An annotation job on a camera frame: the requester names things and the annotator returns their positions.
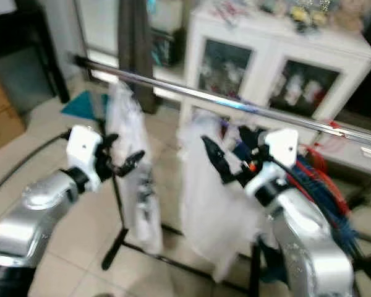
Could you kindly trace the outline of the dark grey garment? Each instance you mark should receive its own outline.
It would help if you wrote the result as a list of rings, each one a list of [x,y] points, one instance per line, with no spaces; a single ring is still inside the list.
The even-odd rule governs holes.
[[[152,38],[147,0],[119,0],[117,57],[119,68],[153,77]]]

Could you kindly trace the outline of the black clothes rack chrome rail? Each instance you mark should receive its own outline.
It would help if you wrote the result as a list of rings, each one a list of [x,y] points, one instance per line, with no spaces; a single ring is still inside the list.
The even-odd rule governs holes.
[[[366,144],[371,146],[371,133],[367,131],[361,131],[349,127],[341,127],[341,125],[339,124],[330,124],[313,121],[313,119],[306,119],[305,117],[301,116],[286,115],[282,111],[274,111],[271,110],[270,108],[263,108],[256,106],[254,104],[247,104],[242,103],[241,101],[234,101],[229,97],[224,97],[213,93],[195,90],[194,88],[185,87],[185,85],[177,84],[174,82],[160,81],[158,79],[154,79],[154,77],[145,77],[140,74],[134,74],[132,72],[123,71],[115,67],[110,67],[109,65],[106,65],[104,63],[92,61],[91,59],[86,58],[85,56],[72,56],[72,63],[78,65],[78,67],[81,67],[84,70],[100,71],[118,77],[118,79],[120,79],[121,81],[131,82],[137,85],[145,85],[146,87],[151,88],[160,88],[160,90],[167,90],[169,92],[180,94],[180,96],[193,98],[194,101],[201,101],[205,103],[211,103],[213,105],[224,106],[227,108],[231,108],[232,110],[243,111],[243,113],[248,113],[250,115],[274,119],[274,121],[282,121],[287,124],[292,124],[310,130],[323,132],[326,133],[327,135],[338,137],[339,139],[346,139],[351,142],[356,142],[357,144]],[[110,246],[108,252],[104,255],[103,260],[101,261],[100,264],[101,269],[103,269],[104,271],[110,269],[112,263],[114,263],[114,260],[118,255],[118,252],[124,246],[137,250],[137,252],[141,252],[141,254],[152,256],[153,258],[160,261],[164,261],[170,265],[175,265],[180,269],[186,269],[188,272],[197,274],[200,277],[208,277],[208,275],[205,274],[205,272],[197,270],[191,266],[183,265],[182,263],[173,261],[167,257],[147,254],[146,252],[143,252],[143,250],[140,249],[140,247],[132,245],[130,243],[126,243],[126,236],[128,235],[128,232],[129,230],[127,229],[127,227],[122,227],[121,231],[119,232],[114,242]],[[362,240],[369,241],[371,243],[371,237],[369,236],[362,238]],[[253,257],[251,258],[245,257],[244,259],[253,262],[251,277],[257,275],[259,273],[258,271],[259,249],[254,247]],[[358,256],[354,259],[355,260],[353,262],[353,269],[355,269],[355,271],[364,272],[366,276],[369,277],[369,279],[371,280],[371,255]],[[227,286],[231,286],[231,288],[241,291],[243,293],[248,293],[249,296],[258,293],[257,285],[251,285],[253,286],[253,289],[241,288],[241,286],[235,286],[233,285],[233,283],[229,283]]]

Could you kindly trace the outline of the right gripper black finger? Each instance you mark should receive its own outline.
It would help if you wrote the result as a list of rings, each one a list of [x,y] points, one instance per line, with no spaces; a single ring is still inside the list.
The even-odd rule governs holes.
[[[233,155],[230,155],[230,158],[227,159],[222,147],[208,136],[202,136],[202,142],[203,146],[205,146],[208,160],[218,172],[221,182],[223,184],[240,182],[241,164],[239,161]]]
[[[262,128],[238,127],[241,141],[237,144],[238,155],[258,155],[261,147]]]

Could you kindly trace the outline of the teal floor mat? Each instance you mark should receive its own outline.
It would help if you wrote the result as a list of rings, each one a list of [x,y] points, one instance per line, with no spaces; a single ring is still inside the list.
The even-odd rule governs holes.
[[[86,119],[87,121],[104,121],[109,96],[104,92],[92,93],[81,91],[70,99],[60,112],[64,115]]]

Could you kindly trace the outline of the white garment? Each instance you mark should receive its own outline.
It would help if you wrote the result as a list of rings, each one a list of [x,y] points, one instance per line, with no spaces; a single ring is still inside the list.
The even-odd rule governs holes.
[[[232,127],[230,136],[223,137],[222,127],[219,115],[197,108],[177,133],[182,162],[182,234],[196,254],[213,264],[211,277],[216,283],[228,276],[237,255],[249,250],[254,241],[274,241],[259,201],[245,195],[236,181],[223,184],[209,161],[203,137],[216,142],[225,153],[231,172],[241,169],[241,160],[231,152],[240,139],[237,129]]]
[[[106,105],[106,132],[117,134],[110,153],[115,166],[131,161],[134,169],[117,176],[124,226],[147,254],[163,251],[160,204],[154,191],[152,153],[144,127],[143,111],[134,92],[124,82],[110,85]]]

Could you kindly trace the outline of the white glass door cabinet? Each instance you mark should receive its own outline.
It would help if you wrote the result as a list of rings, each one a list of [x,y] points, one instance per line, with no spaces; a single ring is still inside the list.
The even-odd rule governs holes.
[[[189,17],[188,87],[332,122],[371,71],[371,45],[358,33],[295,24],[237,2],[203,0]]]

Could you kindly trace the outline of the purple plastic clothes hanger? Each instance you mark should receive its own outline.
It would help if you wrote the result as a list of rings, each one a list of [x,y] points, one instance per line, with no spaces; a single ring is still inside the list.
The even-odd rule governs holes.
[[[250,161],[251,149],[244,138],[248,137],[252,130],[243,122],[237,123],[229,118],[223,119],[221,125],[222,148],[233,153],[241,161]]]

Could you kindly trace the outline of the black desk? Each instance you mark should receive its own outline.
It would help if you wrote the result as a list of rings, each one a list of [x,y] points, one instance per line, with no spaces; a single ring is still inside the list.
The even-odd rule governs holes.
[[[59,67],[44,7],[39,0],[10,0],[10,3],[16,4],[14,11],[0,12],[0,58],[35,48],[50,87],[61,103],[69,102],[70,91]]]

